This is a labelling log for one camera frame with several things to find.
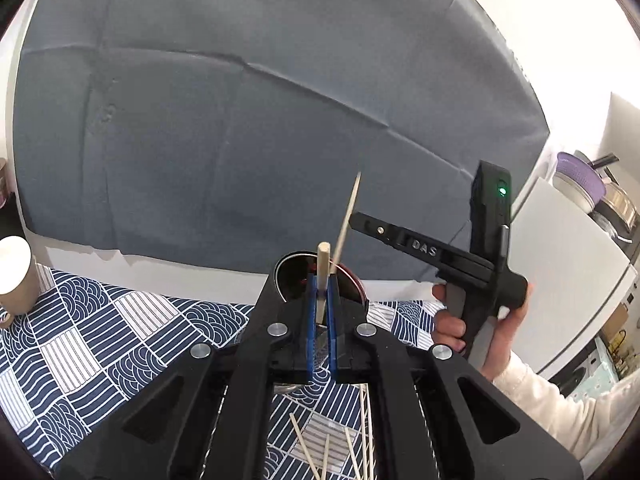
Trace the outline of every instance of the white wall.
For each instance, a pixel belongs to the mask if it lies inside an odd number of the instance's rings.
[[[6,32],[0,38],[0,156],[9,161],[6,170],[12,189],[16,189],[12,160],[13,149],[10,145],[14,130],[15,79],[18,73],[22,42],[37,1],[24,0]]]
[[[615,93],[611,95],[604,138],[600,145],[601,155],[609,152],[620,158],[620,162],[611,168],[616,178],[619,171],[625,171],[622,179],[628,181],[631,177],[629,188],[639,187],[637,183],[640,182],[640,109],[638,105]],[[621,186],[626,192],[630,192],[625,184],[621,183]],[[640,205],[640,200],[634,200],[634,203]]]
[[[611,93],[640,108],[640,41],[620,6],[615,0],[477,1],[542,105],[551,135],[539,164],[562,150],[596,157]]]

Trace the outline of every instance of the metal bolt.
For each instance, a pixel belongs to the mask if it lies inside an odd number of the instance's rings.
[[[269,333],[269,335],[272,335],[274,337],[285,335],[287,333],[287,330],[289,329],[284,323],[271,323],[267,327],[267,332]]]
[[[211,354],[211,347],[206,343],[197,343],[191,347],[189,352],[191,353],[191,357],[204,359],[205,357],[209,357]]]
[[[374,335],[377,331],[378,329],[376,329],[375,325],[372,325],[371,323],[360,323],[356,327],[356,332],[364,337],[370,337]]]
[[[434,346],[433,349],[431,349],[431,353],[436,359],[440,359],[441,361],[446,361],[453,355],[451,348],[445,345]]]

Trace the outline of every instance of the white cabinet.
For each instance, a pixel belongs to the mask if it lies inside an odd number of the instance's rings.
[[[513,350],[546,378],[597,334],[637,275],[605,232],[542,179],[511,224],[509,266],[535,287]]]

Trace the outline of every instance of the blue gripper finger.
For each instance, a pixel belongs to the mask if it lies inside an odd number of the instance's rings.
[[[334,314],[334,286],[336,285],[335,275],[329,277],[329,283],[326,291],[326,327],[329,335],[329,372],[335,378],[337,370],[336,361],[336,333],[335,333],[335,314]]]
[[[310,381],[314,373],[314,359],[316,356],[316,306],[318,303],[318,278],[309,274],[307,278],[309,291],[308,313],[306,318],[306,373]]]

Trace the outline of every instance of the human hand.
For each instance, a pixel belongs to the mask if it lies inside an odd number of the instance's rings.
[[[504,319],[498,320],[494,329],[489,351],[484,360],[480,373],[487,380],[493,380],[509,365],[511,346],[522,321],[529,310],[529,298],[533,287],[529,283],[527,297],[520,308],[511,309]],[[446,288],[444,285],[434,285],[433,295],[437,300],[447,304]],[[431,333],[433,342],[450,346],[456,352],[465,348],[465,342],[460,338],[465,335],[465,322],[453,316],[448,310],[441,310],[435,316],[435,330]]]

